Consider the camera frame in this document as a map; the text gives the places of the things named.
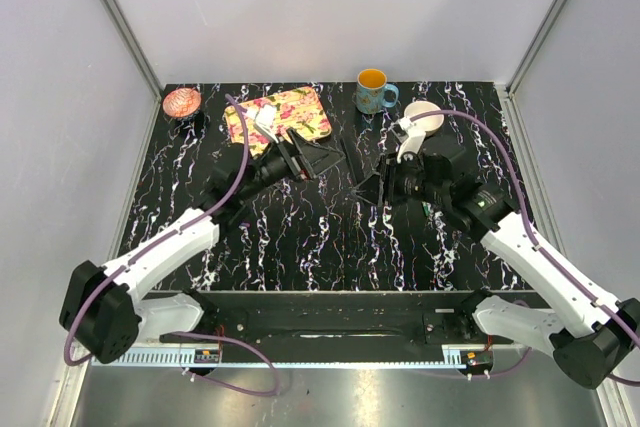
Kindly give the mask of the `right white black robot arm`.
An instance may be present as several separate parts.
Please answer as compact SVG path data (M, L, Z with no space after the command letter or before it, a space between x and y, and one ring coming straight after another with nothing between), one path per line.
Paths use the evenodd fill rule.
M431 204L451 226L513 268L551 309L544 313L477 293L454 320L463 341L489 335L523 344L553 358L587 389L611 377L637 346L638 299L620 300L582 274L539 235L508 193L479 180L462 147L385 155L355 192L376 206Z

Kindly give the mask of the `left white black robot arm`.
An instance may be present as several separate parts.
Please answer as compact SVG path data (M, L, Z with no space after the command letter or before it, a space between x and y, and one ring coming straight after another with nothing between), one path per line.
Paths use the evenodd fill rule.
M85 261L71 275L59 322L102 364L132 345L184 332L195 342L213 337L216 308L195 291L148 298L154 286L197 254L215 247L246 215L249 201L283 179L313 180L341 162L334 148L294 129L258 157L233 145L214 168L200 200L132 251L102 265Z

